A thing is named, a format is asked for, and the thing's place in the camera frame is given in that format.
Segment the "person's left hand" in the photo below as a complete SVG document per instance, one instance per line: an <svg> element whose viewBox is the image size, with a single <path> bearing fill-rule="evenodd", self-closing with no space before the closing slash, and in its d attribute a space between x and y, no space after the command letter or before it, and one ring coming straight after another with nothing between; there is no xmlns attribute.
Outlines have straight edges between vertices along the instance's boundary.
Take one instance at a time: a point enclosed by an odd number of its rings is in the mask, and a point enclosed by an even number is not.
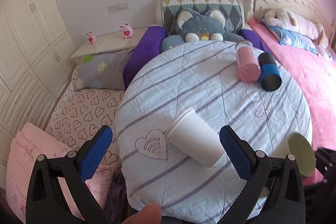
<svg viewBox="0 0 336 224"><path fill-rule="evenodd" d="M160 224L162 209L159 204L152 202L143 207L138 213L128 217L122 224Z"/></svg>

